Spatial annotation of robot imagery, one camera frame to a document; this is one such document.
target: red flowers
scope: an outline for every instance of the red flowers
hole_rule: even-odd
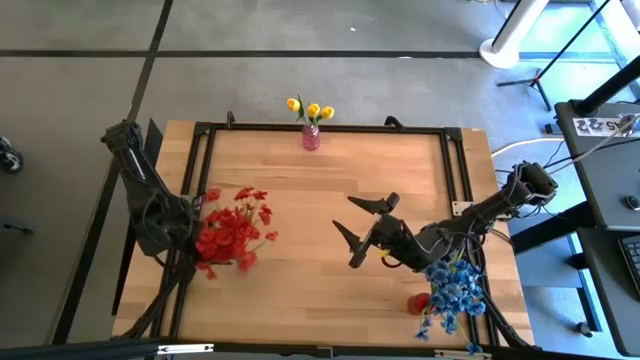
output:
[[[206,194],[206,202],[219,200],[220,193],[220,189],[209,190]],[[265,235],[260,244],[249,245],[251,241],[261,238],[260,230],[256,227],[258,221],[253,220],[258,205],[260,205],[258,211],[260,221],[264,225],[271,223],[273,212],[266,204],[259,203],[260,200],[265,200],[266,196],[265,191],[254,190],[251,187],[244,188],[234,198],[242,202],[241,206],[214,210],[204,218],[195,245],[200,255],[200,261],[196,267],[205,271],[208,279],[216,278],[215,272],[211,269],[211,265],[216,263],[231,261],[237,265],[239,272],[246,273],[257,260],[255,251],[266,241],[275,241],[278,232],[272,231]]]

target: wooden table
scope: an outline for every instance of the wooden table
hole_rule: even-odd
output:
[[[165,132],[157,170],[175,194],[180,192],[194,126],[194,122],[171,121]],[[487,135],[482,130],[463,129],[463,139],[474,200],[481,201],[497,191]],[[331,223],[336,219],[364,235],[373,216],[347,201],[347,195],[379,199],[392,191],[400,195],[394,215],[405,219],[413,231],[450,218],[438,137],[322,133],[321,141],[317,151],[307,152],[296,132],[217,132],[208,187],[222,188],[222,201],[229,204],[241,187],[268,191],[268,204],[274,211],[271,227],[280,237],[259,250],[257,264],[244,276],[231,266],[219,266],[219,278],[213,281],[197,273],[188,289],[179,338],[463,347],[468,342],[464,316],[459,317],[463,331],[446,335],[436,323],[428,343],[414,340],[419,317],[406,312],[406,302],[410,296],[428,291],[424,275],[404,267],[384,267],[375,249],[361,268],[350,268],[347,244]],[[456,189],[462,198],[453,146],[451,153]],[[201,164],[200,158],[196,174]],[[507,232],[504,224],[497,228]],[[511,246],[488,235],[484,251],[495,303],[520,336],[533,343]],[[136,245],[114,335],[128,330],[149,305],[158,291],[161,273]],[[167,311],[172,309],[170,302]],[[163,334],[169,318],[167,313]],[[478,328],[481,342],[488,343],[483,317]]]

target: sticker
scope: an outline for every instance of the sticker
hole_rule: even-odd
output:
[[[619,118],[574,118],[573,126],[578,136],[611,136],[622,126]]]

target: black tripod stand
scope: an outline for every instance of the black tripod stand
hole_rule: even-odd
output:
[[[538,69],[536,71],[536,75],[535,75],[535,77],[533,79],[525,79],[525,80],[508,81],[508,82],[498,83],[498,87],[511,86],[511,85],[524,85],[524,84],[529,84],[530,87],[536,86],[538,88],[538,91],[540,92],[540,96],[542,97],[542,101],[544,101],[544,105],[547,107],[547,111],[551,111],[551,103],[549,102],[549,98],[547,98],[547,94],[544,92],[544,89],[542,88],[542,84],[540,83],[540,80],[542,79],[544,74],[546,74],[547,71],[549,71],[551,66],[553,66],[553,64],[555,64],[556,61],[558,61],[558,59],[560,59],[560,57],[562,57],[562,55],[565,53],[565,51],[567,51],[569,46],[571,46],[571,44],[573,44],[573,42],[576,41],[576,39],[578,38],[578,36],[580,36],[580,34],[582,34],[584,29],[586,29],[587,26],[589,26],[589,24],[591,24],[593,19],[595,19],[596,16],[598,16],[598,14],[600,14],[600,12],[602,12],[602,9],[604,9],[604,7],[607,6],[607,4],[610,1],[611,0],[605,0],[605,2],[603,2],[602,5],[600,5],[600,7],[593,13],[593,15],[591,15],[589,20],[587,20],[587,22],[585,22],[584,25],[582,25],[580,30],[578,30],[578,32],[575,35],[573,35],[571,40],[569,40],[569,42],[562,48],[562,50],[560,50],[560,52],[553,58],[553,60],[551,60],[551,62],[544,69],[542,69],[542,71],[540,69]]]

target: gray floor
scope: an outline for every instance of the gray floor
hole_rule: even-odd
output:
[[[147,49],[161,7],[160,0],[5,0],[0,3],[0,49]],[[588,13],[580,7],[566,9],[551,6],[541,24],[566,25],[554,34],[572,32]],[[554,18],[566,21],[554,23]],[[475,51],[501,23],[493,4],[466,0],[185,0],[174,4],[161,48]],[[525,41],[526,50],[559,49],[562,36],[551,37],[558,40],[550,43],[539,26]],[[578,43],[574,51],[608,51],[599,32],[590,29],[586,36],[591,40]],[[0,58],[0,132],[26,158],[22,173],[0,174],[0,213],[38,227],[31,237],[0,235],[0,347],[49,340],[109,161],[98,139],[126,116],[142,63]],[[379,124],[393,114],[410,125],[479,127],[487,129],[491,147],[497,149],[539,137],[542,126],[553,121],[534,90],[495,86],[528,78],[545,64],[522,61],[515,69],[497,70],[476,59],[158,59],[138,120],[146,126],[153,117],[163,129],[168,120],[222,121],[232,110],[243,122],[288,121],[284,99],[300,93],[335,105],[336,123]],[[610,61],[562,61],[543,83],[555,103],[587,95],[617,70]],[[632,96],[625,91],[618,99]],[[508,169],[524,159],[544,162],[556,146],[514,149],[497,157],[496,167]],[[583,196],[568,190],[577,185],[573,170],[557,179],[561,190],[551,211]],[[118,186],[71,341],[110,334],[125,208]],[[530,298],[546,299],[528,291],[528,305]],[[549,304],[559,311],[576,306],[570,296],[556,296]],[[540,345],[577,351],[575,342],[558,341],[574,333],[553,327],[549,313],[529,311]],[[617,356],[608,351],[604,355]]]

